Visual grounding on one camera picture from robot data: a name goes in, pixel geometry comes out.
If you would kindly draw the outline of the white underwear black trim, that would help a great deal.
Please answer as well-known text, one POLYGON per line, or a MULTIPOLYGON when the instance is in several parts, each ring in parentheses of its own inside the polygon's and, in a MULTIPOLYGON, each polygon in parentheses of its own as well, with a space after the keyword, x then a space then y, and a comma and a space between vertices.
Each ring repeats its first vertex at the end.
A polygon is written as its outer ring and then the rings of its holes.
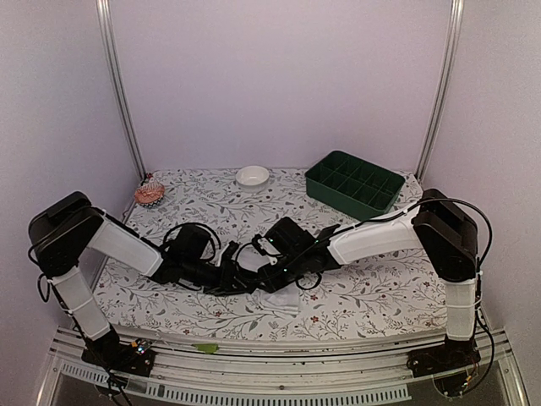
POLYGON ((258 289, 253 293, 253 297, 262 310, 289 316, 296 316, 300 311, 299 292, 293 285, 281 288, 274 293, 258 289))

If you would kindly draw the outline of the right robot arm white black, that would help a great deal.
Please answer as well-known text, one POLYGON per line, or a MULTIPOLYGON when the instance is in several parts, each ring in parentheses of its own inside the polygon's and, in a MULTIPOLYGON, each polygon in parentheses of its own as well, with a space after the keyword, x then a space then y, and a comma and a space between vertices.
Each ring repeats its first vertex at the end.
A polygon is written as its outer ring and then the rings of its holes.
POLYGON ((428 189, 420 201, 351 225, 334 225, 313 235, 290 217, 279 220, 263 239, 273 248, 261 266, 265 291, 274 293, 307 273, 335 270, 355 261, 396 250, 422 249, 444 283, 446 337, 437 361, 456 368, 470 353, 476 323, 477 223, 463 211, 466 202, 428 189))

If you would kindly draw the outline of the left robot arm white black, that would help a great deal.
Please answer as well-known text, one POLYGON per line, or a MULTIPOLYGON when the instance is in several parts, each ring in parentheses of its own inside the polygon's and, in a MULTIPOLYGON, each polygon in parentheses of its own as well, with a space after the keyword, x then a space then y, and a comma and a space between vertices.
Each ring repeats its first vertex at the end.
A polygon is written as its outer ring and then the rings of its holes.
POLYGON ((205 294, 250 294, 257 287, 233 259, 238 244, 223 247, 208 227, 194 222, 176 226, 173 232, 175 238, 165 237, 156 245, 94 207, 79 191, 30 221, 30 257, 83 334, 94 341, 94 355, 108 367, 120 366, 126 351, 109 336, 111 324, 79 269, 86 250, 119 261, 155 283, 185 281, 205 294))

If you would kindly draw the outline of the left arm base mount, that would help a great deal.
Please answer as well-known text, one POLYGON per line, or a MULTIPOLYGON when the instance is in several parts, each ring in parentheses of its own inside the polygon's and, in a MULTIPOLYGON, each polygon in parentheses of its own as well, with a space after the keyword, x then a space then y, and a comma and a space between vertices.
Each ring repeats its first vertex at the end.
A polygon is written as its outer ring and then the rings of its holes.
POLYGON ((148 342, 138 338, 130 344, 121 343, 115 331, 96 340, 85 340, 81 359, 106 371, 118 371, 149 377, 156 359, 156 352, 148 342))

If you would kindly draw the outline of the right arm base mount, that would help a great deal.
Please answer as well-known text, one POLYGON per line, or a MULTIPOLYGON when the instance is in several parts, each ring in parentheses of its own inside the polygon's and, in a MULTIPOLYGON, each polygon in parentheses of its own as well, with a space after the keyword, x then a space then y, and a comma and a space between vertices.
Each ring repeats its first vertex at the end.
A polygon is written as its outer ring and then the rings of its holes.
POLYGON ((480 360, 473 338, 455 341, 446 337, 442 344, 410 351, 406 366, 415 378, 431 376, 441 395, 454 398, 468 389, 478 372, 480 360))

